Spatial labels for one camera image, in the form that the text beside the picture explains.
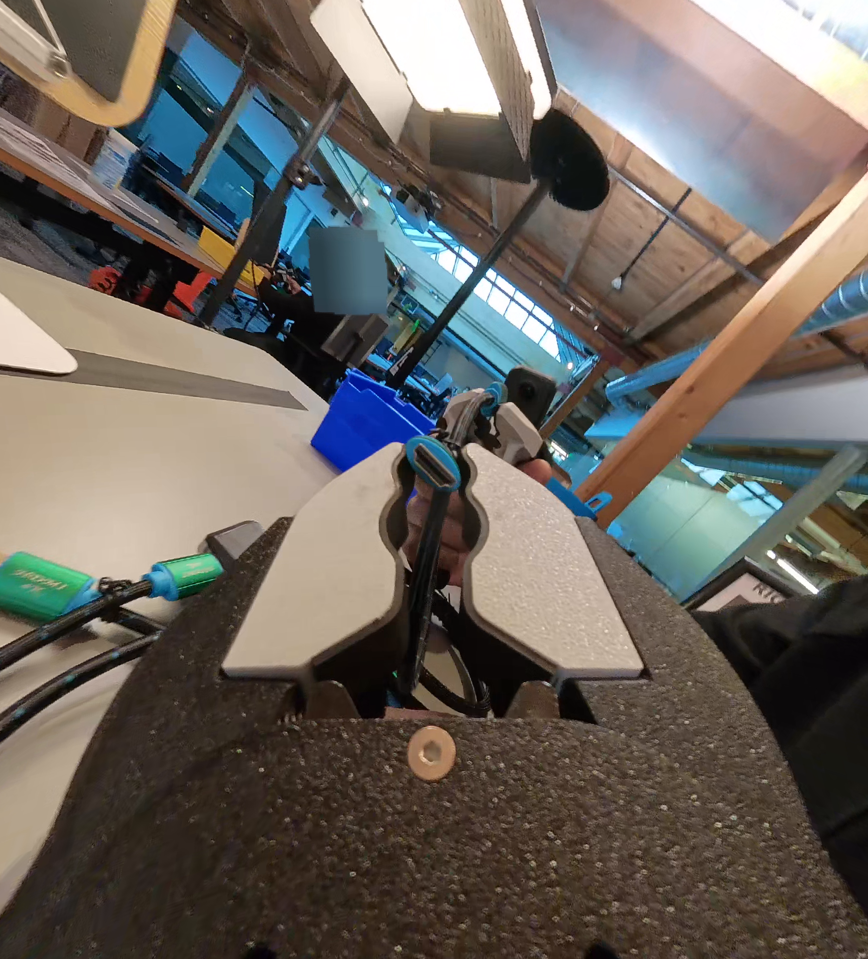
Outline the person's black clothed torso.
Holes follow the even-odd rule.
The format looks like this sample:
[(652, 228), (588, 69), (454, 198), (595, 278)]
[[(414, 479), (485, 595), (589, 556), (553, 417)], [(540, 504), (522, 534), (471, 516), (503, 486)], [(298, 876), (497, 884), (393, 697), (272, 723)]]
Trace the person's black clothed torso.
[(763, 714), (868, 917), (868, 575), (693, 617)]

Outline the wooden beam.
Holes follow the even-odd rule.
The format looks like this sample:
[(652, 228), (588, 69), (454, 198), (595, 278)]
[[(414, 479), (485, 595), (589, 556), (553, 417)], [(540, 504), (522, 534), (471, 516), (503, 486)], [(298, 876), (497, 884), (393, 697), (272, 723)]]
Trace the wooden beam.
[(578, 488), (608, 527), (868, 257), (868, 173)]

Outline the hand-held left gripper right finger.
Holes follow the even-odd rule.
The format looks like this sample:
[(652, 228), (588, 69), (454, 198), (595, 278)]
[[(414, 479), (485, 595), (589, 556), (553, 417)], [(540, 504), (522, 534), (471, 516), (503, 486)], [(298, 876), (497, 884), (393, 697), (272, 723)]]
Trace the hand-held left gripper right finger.
[(640, 678), (645, 665), (574, 514), (480, 446), (462, 462), (461, 611), (477, 667), (507, 685)]

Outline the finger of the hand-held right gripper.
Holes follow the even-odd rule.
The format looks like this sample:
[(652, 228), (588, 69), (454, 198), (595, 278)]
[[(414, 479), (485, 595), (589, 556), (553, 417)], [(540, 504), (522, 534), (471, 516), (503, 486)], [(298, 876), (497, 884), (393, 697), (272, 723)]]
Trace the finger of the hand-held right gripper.
[(480, 409), (480, 394), (459, 394), (453, 397), (442, 417), (442, 441), (468, 442)]

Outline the yellow box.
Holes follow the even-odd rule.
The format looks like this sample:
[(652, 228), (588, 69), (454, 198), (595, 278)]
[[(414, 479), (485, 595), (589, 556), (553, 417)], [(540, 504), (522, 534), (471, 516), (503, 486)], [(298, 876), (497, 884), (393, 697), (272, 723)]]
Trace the yellow box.
[(204, 225), (198, 238), (200, 250), (212, 258), (219, 267), (227, 269), (235, 258), (236, 246), (228, 242), (220, 234), (215, 233), (208, 225)]

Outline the silver air duct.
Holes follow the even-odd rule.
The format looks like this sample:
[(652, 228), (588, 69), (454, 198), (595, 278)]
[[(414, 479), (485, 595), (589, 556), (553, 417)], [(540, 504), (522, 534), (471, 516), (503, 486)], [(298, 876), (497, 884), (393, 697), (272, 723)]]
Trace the silver air duct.
[[(840, 283), (791, 334), (791, 339), (826, 333), (864, 317), (868, 317), (868, 267)], [(605, 389), (607, 401), (617, 409), (631, 410), (629, 398), (633, 394), (674, 381), (692, 366), (712, 342), (700, 342), (611, 381)]]

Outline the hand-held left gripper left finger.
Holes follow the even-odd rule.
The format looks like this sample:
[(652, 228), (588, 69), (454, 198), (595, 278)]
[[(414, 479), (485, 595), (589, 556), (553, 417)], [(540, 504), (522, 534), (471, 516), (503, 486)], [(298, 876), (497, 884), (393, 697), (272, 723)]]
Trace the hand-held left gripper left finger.
[(222, 664), (228, 678), (338, 681), (353, 696), (392, 678), (408, 644), (405, 504), (414, 473), (391, 443), (294, 517)]

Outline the wood edged grey board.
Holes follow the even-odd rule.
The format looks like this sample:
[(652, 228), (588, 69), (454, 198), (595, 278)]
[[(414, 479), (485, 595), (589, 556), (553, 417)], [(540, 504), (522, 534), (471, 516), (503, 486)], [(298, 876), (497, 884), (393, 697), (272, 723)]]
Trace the wood edged grey board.
[(153, 90), (176, 1), (0, 1), (0, 63), (97, 126), (135, 121)]

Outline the blue plastic clip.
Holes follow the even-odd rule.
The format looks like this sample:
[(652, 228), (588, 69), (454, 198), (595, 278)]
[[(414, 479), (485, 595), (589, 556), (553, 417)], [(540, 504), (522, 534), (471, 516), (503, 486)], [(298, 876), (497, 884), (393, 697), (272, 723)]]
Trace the blue plastic clip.
[(555, 478), (548, 481), (546, 488), (578, 518), (597, 521), (598, 514), (612, 502), (612, 496), (606, 491), (584, 500)]

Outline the led light panel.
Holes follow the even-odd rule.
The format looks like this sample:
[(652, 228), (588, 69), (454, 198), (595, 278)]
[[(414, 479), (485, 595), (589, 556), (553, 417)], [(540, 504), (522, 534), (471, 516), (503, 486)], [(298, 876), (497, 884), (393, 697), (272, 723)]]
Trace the led light panel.
[(557, 83), (534, 2), (322, 1), (309, 22), (386, 135), (429, 165), (528, 183)]

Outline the long wooden workbench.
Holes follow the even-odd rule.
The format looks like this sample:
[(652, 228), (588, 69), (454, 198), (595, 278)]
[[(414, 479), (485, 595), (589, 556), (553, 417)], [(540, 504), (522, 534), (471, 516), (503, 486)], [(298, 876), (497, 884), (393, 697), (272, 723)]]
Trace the long wooden workbench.
[(160, 275), (188, 282), (197, 271), (212, 278), (223, 274), (223, 267), (160, 211), (106, 188), (68, 150), (2, 113), (0, 196), (138, 264), (149, 262)]

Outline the blue plastic bin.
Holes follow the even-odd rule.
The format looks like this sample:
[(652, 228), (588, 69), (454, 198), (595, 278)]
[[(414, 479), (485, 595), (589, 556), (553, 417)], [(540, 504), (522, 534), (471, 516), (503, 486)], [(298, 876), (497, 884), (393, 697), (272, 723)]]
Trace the blue plastic bin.
[(328, 462), (346, 471), (391, 443), (428, 435), (435, 423), (395, 390), (351, 369), (310, 440)]

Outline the red stool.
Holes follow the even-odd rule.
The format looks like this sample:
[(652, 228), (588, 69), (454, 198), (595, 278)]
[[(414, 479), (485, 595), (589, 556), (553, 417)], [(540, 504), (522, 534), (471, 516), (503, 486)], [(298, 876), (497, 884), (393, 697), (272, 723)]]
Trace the red stool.
[[(98, 267), (89, 275), (88, 288), (113, 296), (121, 279), (122, 271), (117, 267)], [(176, 283), (161, 312), (177, 319), (184, 318), (184, 315), (193, 315), (196, 311), (196, 301), (214, 279), (215, 277), (209, 273), (199, 271), (189, 283)]]

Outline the silver usb hub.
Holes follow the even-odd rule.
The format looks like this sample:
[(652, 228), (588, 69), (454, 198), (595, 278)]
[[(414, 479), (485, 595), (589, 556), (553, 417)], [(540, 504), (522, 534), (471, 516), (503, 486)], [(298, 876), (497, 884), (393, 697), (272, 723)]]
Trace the silver usb hub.
[(229, 569), (263, 534), (265, 526), (259, 521), (241, 521), (208, 533), (204, 545), (223, 569)]

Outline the black round light mount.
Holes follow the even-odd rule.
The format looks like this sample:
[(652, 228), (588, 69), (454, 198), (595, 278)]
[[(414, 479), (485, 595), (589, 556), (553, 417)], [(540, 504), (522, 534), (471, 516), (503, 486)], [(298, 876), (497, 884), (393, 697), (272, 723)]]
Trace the black round light mount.
[(534, 178), (547, 182), (561, 207), (590, 212), (608, 198), (610, 178), (603, 152), (583, 126), (552, 107), (536, 119), (529, 160)]

